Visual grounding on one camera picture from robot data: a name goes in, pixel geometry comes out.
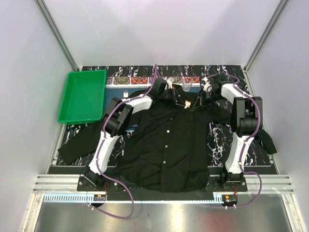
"metal frame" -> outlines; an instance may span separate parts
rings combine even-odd
[[[259,189],[259,179],[254,175],[245,175],[248,192],[239,192],[239,194],[256,194]],[[299,212],[298,205],[295,200],[294,192],[288,175],[261,175],[263,186],[261,194],[278,194],[282,196],[283,203],[294,232],[306,232],[306,228]],[[39,175],[33,189],[32,200],[28,216],[23,227],[25,232],[33,232],[38,220],[39,212],[43,201],[52,202],[50,195],[62,197],[58,202],[75,202],[83,201],[76,200],[76,197],[92,197],[93,194],[105,195],[104,191],[100,192],[77,192],[76,188],[79,175]],[[135,203],[160,203],[160,204],[192,204],[192,203],[218,203],[222,199],[223,194],[232,194],[232,192],[215,192],[215,201],[136,201]],[[130,203],[131,201],[112,201],[107,203]]]
[[[242,69],[243,75],[245,77],[249,93],[253,96],[256,96],[248,71],[246,71],[243,67],[241,67],[241,69]],[[264,119],[263,119],[263,129],[267,132],[267,127],[266,127],[266,123],[265,123]],[[280,169],[279,169],[279,164],[278,164],[278,161],[277,161],[277,158],[276,158],[277,155],[278,155],[278,153],[268,155],[268,156],[269,156],[270,161],[274,163],[275,168],[277,170],[277,174],[281,174]]]
[[[285,6],[287,5],[287,3],[289,2],[289,0],[281,0],[280,3],[278,4],[274,14],[272,15],[268,25],[266,26],[259,42],[257,43],[254,51],[252,52],[246,66],[245,66],[245,70],[248,71],[250,69],[250,67],[252,66],[252,63],[254,62],[256,56],[258,55],[258,53],[260,52],[263,44],[265,43],[267,37],[269,36],[269,34],[271,33],[271,31],[273,30],[276,22],[278,21],[279,17],[281,16]]]
[[[72,54],[70,53],[66,43],[64,42],[55,22],[54,19],[52,17],[52,15],[50,14],[46,3],[44,2],[44,0],[36,0],[36,3],[38,5],[38,7],[40,8],[44,18],[46,19],[46,22],[48,23],[49,28],[52,30],[52,33],[54,34],[56,40],[59,43],[59,46],[61,47],[65,57],[67,58],[68,62],[70,63],[70,66],[72,67],[72,69],[74,71],[78,71],[79,67],[77,66]]]
[[[64,55],[66,56],[68,62],[70,63],[72,69],[74,71],[79,70],[73,56],[71,55],[68,47],[66,46],[52,16],[49,12],[46,3],[44,0],[35,0],[38,7],[40,8],[48,26],[50,27],[52,33],[54,34],[55,38],[57,39]],[[285,6],[287,5],[289,0],[281,0],[277,9],[275,10],[273,16],[271,17],[265,31],[263,32],[258,44],[256,45],[251,57],[249,58],[245,68],[243,69],[244,76],[247,81],[247,85],[249,91],[252,95],[254,94],[254,89],[252,87],[252,83],[248,74],[248,70],[252,66],[255,58],[257,57],[259,51],[261,50],[263,44],[265,43],[267,37],[273,30],[276,22],[278,21],[281,13],[283,12]],[[50,157],[49,165],[46,169],[46,173],[51,165],[55,165],[55,161],[57,159],[57,149],[61,145],[61,140],[63,137],[63,133],[65,131],[65,125],[60,125],[59,130],[56,136],[56,140],[54,142],[53,150]],[[276,156],[270,156],[274,161],[275,167],[277,172],[279,171],[279,166],[276,160]],[[259,180],[256,176],[253,175],[245,175],[248,192],[240,192],[239,194],[256,194],[259,189]],[[282,196],[283,203],[288,215],[288,219],[290,221],[291,227],[294,232],[298,231],[307,231],[300,214],[297,202],[295,200],[295,195],[291,186],[290,179],[287,175],[261,175],[263,187],[261,194],[279,194]],[[78,185],[78,178],[79,175],[52,175],[52,174],[42,174],[39,175],[33,190],[33,194],[31,196],[31,201],[29,204],[28,215],[26,221],[24,223],[23,231],[25,232],[33,232],[35,230],[36,222],[39,216],[39,212],[44,200],[49,201],[51,198],[46,196],[53,194],[53,196],[57,196],[57,194],[62,194],[62,196],[86,196],[88,194],[105,194],[105,192],[77,192],[77,185]],[[214,193],[215,199],[220,199],[222,194],[229,194],[223,192]],[[61,198],[61,202],[69,202],[67,198]],[[159,202],[140,202],[140,203],[159,203]],[[163,203],[177,203],[174,201],[163,202]]]

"black shirt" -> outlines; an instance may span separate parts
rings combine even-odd
[[[192,107],[197,93],[183,92],[181,87],[177,91]],[[134,114],[131,123],[138,126],[126,142],[115,173],[141,187],[162,192],[205,186],[209,177],[208,123],[227,122],[230,113],[214,103],[209,109],[196,112],[191,107],[170,107],[168,102],[159,101]]]

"cable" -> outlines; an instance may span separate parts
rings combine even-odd
[[[235,192],[234,192],[233,196],[235,196],[236,193],[237,193],[237,186],[235,186]]]
[[[105,175],[105,174],[101,171],[101,169],[100,169],[100,167],[99,167],[98,156],[99,156],[99,154],[100,154],[100,151],[101,151],[102,146],[103,146],[103,144],[104,144],[104,141],[105,141],[105,139],[106,139],[106,125],[107,125],[108,121],[110,120],[110,118],[111,118],[111,117],[113,116],[113,114],[115,113],[115,111],[116,111],[121,105],[123,105],[123,104],[125,104],[125,103],[127,103],[127,102],[130,102],[130,101],[132,101],[132,100],[135,100],[135,99],[143,98],[144,96],[146,96],[146,95],[151,91],[151,89],[152,89],[153,86],[154,86],[155,79],[156,79],[156,76],[157,76],[157,64],[155,64],[154,68],[155,68],[155,71],[154,71],[153,82],[152,82],[150,88],[148,89],[148,91],[147,91],[145,94],[141,95],[141,96],[137,96],[137,97],[134,97],[134,98],[131,98],[131,99],[122,101],[120,104],[118,104],[118,105],[111,111],[110,115],[107,117],[107,119],[106,119],[106,121],[105,121],[105,123],[104,123],[104,125],[103,125],[103,128],[102,128],[102,131],[104,132],[104,139],[102,140],[102,142],[101,142],[101,144],[100,144],[100,146],[99,146],[99,148],[98,148],[98,153],[97,153],[97,155],[96,155],[96,157],[95,157],[97,169],[98,169],[98,171],[100,172],[100,174],[101,174],[104,178],[109,179],[109,180],[111,180],[111,181],[113,181],[113,182],[116,182],[116,183],[120,184],[121,186],[123,186],[123,187],[125,188],[125,190],[128,192],[128,194],[129,194],[129,196],[130,196],[130,199],[131,199],[131,202],[132,202],[131,213],[130,213],[129,216],[126,216],[126,217],[121,217],[121,216],[117,216],[117,215],[114,215],[114,214],[110,214],[110,213],[108,213],[108,212],[106,212],[106,211],[104,211],[104,210],[101,210],[101,209],[99,209],[99,208],[92,207],[92,209],[96,209],[97,211],[99,211],[99,212],[101,212],[101,213],[104,213],[104,214],[106,214],[106,215],[108,215],[108,216],[111,216],[111,217],[113,217],[113,218],[118,218],[118,219],[129,219],[129,218],[131,218],[131,217],[133,216],[133,213],[134,213],[134,200],[133,200],[132,193],[130,192],[129,188],[128,188],[124,183],[122,183],[122,182],[119,181],[119,180],[113,179],[113,178],[111,178],[111,177]]]
[[[105,201],[106,201],[106,199],[107,199],[107,192],[108,192],[108,183],[107,182],[104,183],[104,187],[105,187]]]
[[[244,173],[244,174],[254,174],[256,175],[258,178],[259,178],[259,181],[260,181],[260,189],[257,193],[257,195],[255,196],[255,198],[250,201],[249,203],[247,204],[244,204],[244,205],[240,205],[240,206],[237,206],[237,208],[243,208],[243,207],[246,207],[246,206],[249,206],[251,204],[253,204],[257,199],[258,197],[260,196],[261,194],[261,191],[262,191],[262,178],[261,176],[256,173],[256,172],[246,172],[243,168],[242,168],[242,165],[241,165],[241,160],[242,160],[242,156],[244,155],[244,150],[245,150],[245,147],[246,147],[246,142],[249,141],[249,139],[253,138],[259,131],[260,129],[260,125],[261,125],[261,113],[260,113],[260,109],[259,109],[259,106],[257,105],[257,103],[255,102],[255,100],[247,93],[245,93],[244,91],[242,91],[240,88],[238,88],[237,84],[240,82],[240,79],[236,76],[233,76],[233,75],[230,75],[230,74],[225,74],[229,77],[232,77],[232,78],[235,78],[237,81],[234,83],[233,87],[235,90],[237,90],[240,94],[242,94],[243,96],[245,96],[246,98],[248,98],[252,103],[253,105],[255,106],[256,108],[256,111],[257,111],[257,126],[255,128],[255,131],[245,140],[245,143],[244,145],[242,146],[241,148],[241,152],[240,152],[240,157],[239,157],[239,167],[240,167],[240,170]]]

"black mounting plate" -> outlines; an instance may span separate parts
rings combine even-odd
[[[210,176],[208,185],[205,187],[206,192],[234,192],[237,187],[237,192],[247,192],[247,182],[243,177],[241,182],[224,182],[223,185],[219,181],[219,177]]]
[[[104,182],[104,178],[102,177],[99,182]],[[105,186],[103,184],[98,184],[95,186],[89,180],[87,180],[84,176],[80,176],[77,183],[77,191],[105,191]]]

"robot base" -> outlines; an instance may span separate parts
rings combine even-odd
[[[205,187],[206,192],[247,192],[247,183],[245,177],[241,182],[221,182],[218,177],[209,177],[209,184]]]
[[[104,191],[104,178],[85,167],[78,179],[77,191]]]

